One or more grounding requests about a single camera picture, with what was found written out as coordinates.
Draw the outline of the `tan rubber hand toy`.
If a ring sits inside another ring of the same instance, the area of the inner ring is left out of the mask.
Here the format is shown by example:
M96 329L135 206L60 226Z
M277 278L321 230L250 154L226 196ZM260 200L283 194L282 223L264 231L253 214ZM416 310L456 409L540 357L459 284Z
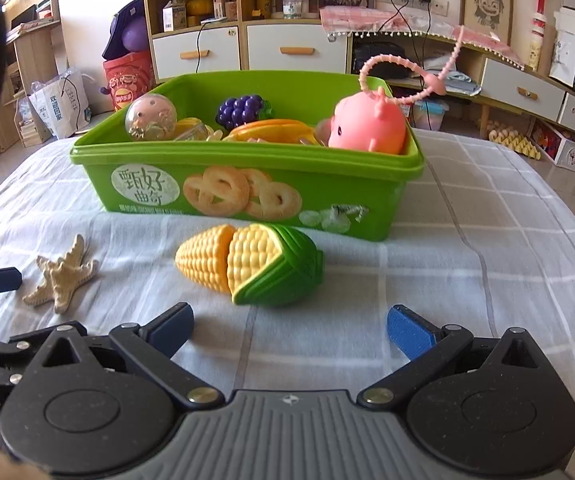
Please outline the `tan rubber hand toy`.
M208 142L220 141L220 140L222 140L223 136L224 136L224 134L222 133L222 130L216 130L216 131L213 131L212 133L210 133L207 136L206 140Z

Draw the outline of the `pink capsule ball toy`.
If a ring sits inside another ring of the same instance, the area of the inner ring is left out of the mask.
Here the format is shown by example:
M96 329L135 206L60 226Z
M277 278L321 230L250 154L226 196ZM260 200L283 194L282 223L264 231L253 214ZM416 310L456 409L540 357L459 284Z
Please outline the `pink capsule ball toy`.
M140 96L129 105L125 116L125 128L135 141L172 140L176 122L173 102L156 93Z

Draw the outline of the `orange yellow flower toy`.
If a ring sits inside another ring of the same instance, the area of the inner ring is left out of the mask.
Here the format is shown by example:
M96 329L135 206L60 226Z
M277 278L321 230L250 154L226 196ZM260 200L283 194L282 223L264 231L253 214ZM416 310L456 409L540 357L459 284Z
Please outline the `orange yellow flower toy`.
M295 119L265 119L234 128L226 142L320 145L315 129Z

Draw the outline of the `purple toy grapes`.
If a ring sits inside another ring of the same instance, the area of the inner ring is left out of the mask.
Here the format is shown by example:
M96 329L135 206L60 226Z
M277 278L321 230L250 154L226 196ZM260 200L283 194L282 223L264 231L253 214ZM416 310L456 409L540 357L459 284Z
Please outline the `purple toy grapes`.
M240 126L274 118L274 109L269 101L258 94L225 99L219 105L215 120L228 132Z

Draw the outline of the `grey checked table cloth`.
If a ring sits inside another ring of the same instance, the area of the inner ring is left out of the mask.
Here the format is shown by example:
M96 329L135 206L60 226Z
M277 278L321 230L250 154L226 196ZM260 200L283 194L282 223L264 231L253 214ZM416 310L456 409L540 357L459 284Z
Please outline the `grey checked table cloth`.
M176 359L224 391L358 391L405 361L385 330L389 308L404 304L478 336L527 328L575 399L572 211L499 145L432 132L419 141L426 166L388 238L313 234L323 282L289 307L237 307L188 281L175 252L210 219L106 211L67 141L46 145L0 185L0 268L20 270L30 292L41 278L36 258L63 255L81 235L100 271L68 316L103 334L188 302L196 329Z

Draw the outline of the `yellow toy corn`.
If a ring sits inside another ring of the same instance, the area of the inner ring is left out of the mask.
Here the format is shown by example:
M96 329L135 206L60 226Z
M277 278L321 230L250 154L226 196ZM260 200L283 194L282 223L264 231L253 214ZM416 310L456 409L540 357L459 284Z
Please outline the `yellow toy corn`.
M278 307L322 283L324 253L289 226L222 224L185 240L175 264L190 281L228 295L233 304Z

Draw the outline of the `white paper shopping bag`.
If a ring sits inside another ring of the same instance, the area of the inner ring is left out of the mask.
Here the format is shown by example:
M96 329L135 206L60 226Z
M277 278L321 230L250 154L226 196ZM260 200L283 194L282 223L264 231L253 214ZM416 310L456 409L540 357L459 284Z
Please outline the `white paper shopping bag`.
M30 102L49 132L60 140L74 136L91 122L84 74L77 68L47 82L34 81Z

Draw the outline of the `green plastic cookie box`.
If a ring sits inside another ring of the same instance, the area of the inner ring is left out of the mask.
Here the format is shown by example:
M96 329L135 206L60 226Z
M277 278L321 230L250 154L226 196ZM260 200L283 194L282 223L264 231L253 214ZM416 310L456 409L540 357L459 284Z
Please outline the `green plastic cookie box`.
M155 91L179 117L210 127L226 99L253 94L277 118L312 127L357 89L350 75L235 70L182 75ZM126 214L200 214L384 240L406 184L425 165L412 133L398 155L315 142L146 142L131 139L125 117L117 112L78 139L71 160L84 167L107 210Z

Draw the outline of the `egg tray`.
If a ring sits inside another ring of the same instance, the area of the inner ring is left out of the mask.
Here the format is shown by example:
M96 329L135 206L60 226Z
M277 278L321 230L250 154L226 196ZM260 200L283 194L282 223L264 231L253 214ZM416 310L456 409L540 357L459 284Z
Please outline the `egg tray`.
M541 153L532 140L516 128L503 122L489 122L486 126L487 140L509 148L530 159L541 159Z

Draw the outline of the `clear storage bin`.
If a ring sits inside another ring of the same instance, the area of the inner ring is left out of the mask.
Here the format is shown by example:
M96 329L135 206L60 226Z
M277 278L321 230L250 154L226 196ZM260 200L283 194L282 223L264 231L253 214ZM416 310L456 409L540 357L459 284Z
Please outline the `clear storage bin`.
M449 104L443 100L422 100L413 104L412 118L415 128L439 131Z

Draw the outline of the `wooden desk shelf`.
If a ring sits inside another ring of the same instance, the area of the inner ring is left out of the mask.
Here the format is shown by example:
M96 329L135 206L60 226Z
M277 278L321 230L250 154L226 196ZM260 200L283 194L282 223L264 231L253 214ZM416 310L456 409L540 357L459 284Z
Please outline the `wooden desk shelf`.
M34 82L58 76L54 30L60 26L58 0L2 0L8 36L7 75L0 102L0 153L22 141L15 125L18 102Z

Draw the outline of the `red printed bucket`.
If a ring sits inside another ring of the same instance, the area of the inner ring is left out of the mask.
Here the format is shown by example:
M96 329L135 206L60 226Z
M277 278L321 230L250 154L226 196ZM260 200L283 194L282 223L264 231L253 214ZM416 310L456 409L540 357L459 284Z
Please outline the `red printed bucket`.
M106 77L103 91L111 97L114 110L129 106L155 84L149 51L130 52L121 58L105 61L103 70Z

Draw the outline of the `wooden cabinet with drawers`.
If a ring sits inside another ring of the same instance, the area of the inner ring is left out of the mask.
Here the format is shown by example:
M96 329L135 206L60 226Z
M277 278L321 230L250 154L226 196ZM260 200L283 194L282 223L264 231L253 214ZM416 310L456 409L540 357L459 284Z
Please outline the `wooden cabinet with drawers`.
M157 81L224 70L294 70L347 74L361 44L377 50L399 47L424 63L453 45L417 36L327 36L319 0L307 18L283 18L282 0L143 0L149 47ZM486 130L493 110L539 118L575 133L575 90L548 76L549 60L528 62L530 33L537 11L551 14L560 0L514 0L511 44L525 70L489 53L465 46L457 66L481 89L471 103L481 110ZM407 15L432 15L460 24L460 0L375 0L372 8Z

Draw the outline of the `pink checked cloth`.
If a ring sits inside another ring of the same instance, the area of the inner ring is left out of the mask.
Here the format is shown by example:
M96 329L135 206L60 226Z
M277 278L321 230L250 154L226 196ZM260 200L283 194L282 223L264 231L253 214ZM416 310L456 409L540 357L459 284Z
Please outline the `pink checked cloth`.
M417 36L456 42L460 29L464 30L463 44L500 58L519 70L525 64L510 46L493 36L477 32L463 25L433 18L432 15L407 15L401 11L386 12L358 6L325 6L320 11L320 20L327 36Z

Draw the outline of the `framed cartoon girl picture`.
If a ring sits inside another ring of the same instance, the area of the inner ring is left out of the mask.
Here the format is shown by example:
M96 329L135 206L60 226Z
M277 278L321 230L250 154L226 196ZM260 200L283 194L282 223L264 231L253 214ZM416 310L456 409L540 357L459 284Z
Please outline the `framed cartoon girl picture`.
M511 44L514 0L460 0L460 24Z

